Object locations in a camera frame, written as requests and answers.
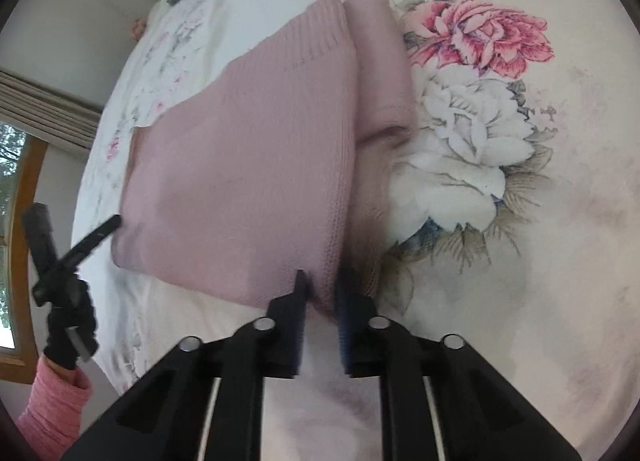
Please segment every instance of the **window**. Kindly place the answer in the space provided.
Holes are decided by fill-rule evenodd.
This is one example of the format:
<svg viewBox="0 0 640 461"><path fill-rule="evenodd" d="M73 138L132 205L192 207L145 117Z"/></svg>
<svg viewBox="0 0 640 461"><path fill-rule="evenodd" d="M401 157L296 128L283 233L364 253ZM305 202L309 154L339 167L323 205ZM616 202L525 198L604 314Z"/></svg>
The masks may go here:
<svg viewBox="0 0 640 461"><path fill-rule="evenodd" d="M6 239L8 234L5 222L11 198L14 197L17 183L18 162L24 149L27 135L10 125L0 125L0 347L15 349L14 334L11 331L9 315L9 291L5 275Z"/></svg>
<svg viewBox="0 0 640 461"><path fill-rule="evenodd" d="M38 361L20 214L33 203L46 149L45 142L0 124L0 379L20 383L33 381Z"/></svg>

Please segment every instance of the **floral bedsheet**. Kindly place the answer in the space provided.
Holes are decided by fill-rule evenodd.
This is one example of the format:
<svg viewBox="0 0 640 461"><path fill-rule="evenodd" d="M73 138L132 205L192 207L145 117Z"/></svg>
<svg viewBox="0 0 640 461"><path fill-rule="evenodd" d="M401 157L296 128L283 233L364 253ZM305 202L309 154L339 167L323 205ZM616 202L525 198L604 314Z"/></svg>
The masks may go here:
<svg viewBox="0 0 640 461"><path fill-rule="evenodd" d="M161 0L102 116L74 238L118 211L135 126L312 1ZM618 0L390 4L419 130L396 156L380 310L425 337L464 335L599 459L640 397L638 32ZM97 362L121 391L182 336L260 314L117 269L106 247L81 273ZM327 444L380 457L376 386L339 373L335 330L312 317L296 388L267 385L264 459L327 459Z"/></svg>

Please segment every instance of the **hand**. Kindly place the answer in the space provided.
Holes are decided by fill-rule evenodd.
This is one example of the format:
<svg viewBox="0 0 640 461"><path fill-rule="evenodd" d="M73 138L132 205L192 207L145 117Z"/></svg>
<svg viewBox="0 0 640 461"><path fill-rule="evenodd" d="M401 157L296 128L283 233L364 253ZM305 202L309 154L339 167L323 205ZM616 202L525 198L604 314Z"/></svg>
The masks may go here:
<svg viewBox="0 0 640 461"><path fill-rule="evenodd" d="M140 42L140 39L146 32L146 19L136 19L131 29L131 38L136 42Z"/></svg>
<svg viewBox="0 0 640 461"><path fill-rule="evenodd" d="M77 278L72 282L78 283L78 306L72 307L69 303L52 304L47 317L49 337L47 338L47 346L44 348L44 354L49 360L69 371L76 368L79 355L69 339L67 328L76 328L78 336L82 339L91 356L98 350L98 343L95 341L97 324L94 307L91 303L91 297L89 297L89 286Z"/></svg>
<svg viewBox="0 0 640 461"><path fill-rule="evenodd" d="M62 380L66 381L69 385L76 384L76 370L70 371L69 369L65 369L64 367L60 367L60 365L52 362L46 356L42 356L42 361L45 365L51 369L55 374L58 375Z"/></svg>

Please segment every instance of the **sweater sleeve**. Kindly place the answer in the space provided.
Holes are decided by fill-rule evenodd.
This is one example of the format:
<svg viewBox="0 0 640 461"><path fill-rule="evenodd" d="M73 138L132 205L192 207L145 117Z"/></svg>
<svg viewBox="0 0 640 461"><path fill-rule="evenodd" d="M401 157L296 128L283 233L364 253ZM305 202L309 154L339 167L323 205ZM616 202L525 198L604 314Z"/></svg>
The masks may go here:
<svg viewBox="0 0 640 461"><path fill-rule="evenodd" d="M29 403L16 425L42 461L58 461L78 438L82 408L91 395L91 382L79 368L70 385L38 360Z"/></svg>

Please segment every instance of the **folded sweater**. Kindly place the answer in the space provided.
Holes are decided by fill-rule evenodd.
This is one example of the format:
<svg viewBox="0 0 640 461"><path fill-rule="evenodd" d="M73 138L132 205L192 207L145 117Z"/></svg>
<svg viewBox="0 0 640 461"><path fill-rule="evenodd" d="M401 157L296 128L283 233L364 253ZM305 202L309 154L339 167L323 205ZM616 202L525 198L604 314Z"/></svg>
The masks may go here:
<svg viewBox="0 0 640 461"><path fill-rule="evenodd" d="M347 236L370 292L388 153L409 135L413 104L387 0L317 0L136 130L114 262L256 307L301 268L331 310Z"/></svg>

